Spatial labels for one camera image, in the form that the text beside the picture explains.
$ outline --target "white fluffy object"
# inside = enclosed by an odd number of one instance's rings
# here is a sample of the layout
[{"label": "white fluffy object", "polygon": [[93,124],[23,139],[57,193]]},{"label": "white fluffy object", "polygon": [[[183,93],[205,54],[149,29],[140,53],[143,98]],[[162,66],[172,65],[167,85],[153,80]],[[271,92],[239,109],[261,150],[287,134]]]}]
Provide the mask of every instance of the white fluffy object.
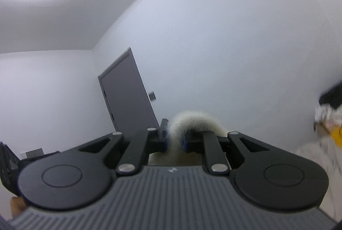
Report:
[{"label": "white fluffy object", "polygon": [[202,156],[197,153],[185,153],[182,150],[184,134],[189,130],[213,131],[217,136],[227,136],[224,129],[215,119],[199,111],[183,111],[177,114],[168,124],[168,151],[151,154],[149,165],[201,165]]}]

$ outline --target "metal pin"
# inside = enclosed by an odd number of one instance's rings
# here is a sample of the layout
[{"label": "metal pin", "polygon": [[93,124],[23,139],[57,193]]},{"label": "metal pin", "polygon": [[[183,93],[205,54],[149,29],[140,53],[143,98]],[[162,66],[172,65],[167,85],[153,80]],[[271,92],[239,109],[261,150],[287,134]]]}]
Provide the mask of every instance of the metal pin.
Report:
[{"label": "metal pin", "polygon": [[216,163],[211,166],[211,170],[214,172],[226,172],[228,170],[228,166],[223,163]]},{"label": "metal pin", "polygon": [[131,163],[123,163],[119,165],[118,170],[120,172],[132,172],[136,167]]}]

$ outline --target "gray ribbed surface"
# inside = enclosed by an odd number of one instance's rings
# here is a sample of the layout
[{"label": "gray ribbed surface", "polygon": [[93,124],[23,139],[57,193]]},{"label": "gray ribbed surface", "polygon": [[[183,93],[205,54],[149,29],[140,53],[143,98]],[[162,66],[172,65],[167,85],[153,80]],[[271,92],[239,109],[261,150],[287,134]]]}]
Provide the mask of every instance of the gray ribbed surface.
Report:
[{"label": "gray ribbed surface", "polygon": [[321,230],[335,225],[319,209],[279,214],[256,208],[227,178],[208,175],[201,166],[169,169],[150,166],[119,178],[107,196],[77,211],[30,208],[12,225],[18,230]]}]

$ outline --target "yellow object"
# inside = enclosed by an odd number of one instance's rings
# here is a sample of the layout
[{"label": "yellow object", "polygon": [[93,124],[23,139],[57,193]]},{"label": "yellow object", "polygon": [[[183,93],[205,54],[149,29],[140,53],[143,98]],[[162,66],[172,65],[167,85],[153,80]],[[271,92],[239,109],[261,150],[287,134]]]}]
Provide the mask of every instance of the yellow object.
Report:
[{"label": "yellow object", "polygon": [[335,140],[336,145],[342,148],[342,128],[333,130],[330,136]]}]

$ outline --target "door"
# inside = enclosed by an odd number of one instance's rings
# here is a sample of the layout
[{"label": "door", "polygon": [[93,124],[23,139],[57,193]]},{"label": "door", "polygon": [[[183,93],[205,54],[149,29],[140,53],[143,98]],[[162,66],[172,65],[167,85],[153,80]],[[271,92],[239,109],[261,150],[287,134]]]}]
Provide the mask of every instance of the door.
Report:
[{"label": "door", "polygon": [[131,48],[99,76],[117,131],[131,136],[140,129],[159,128]]}]

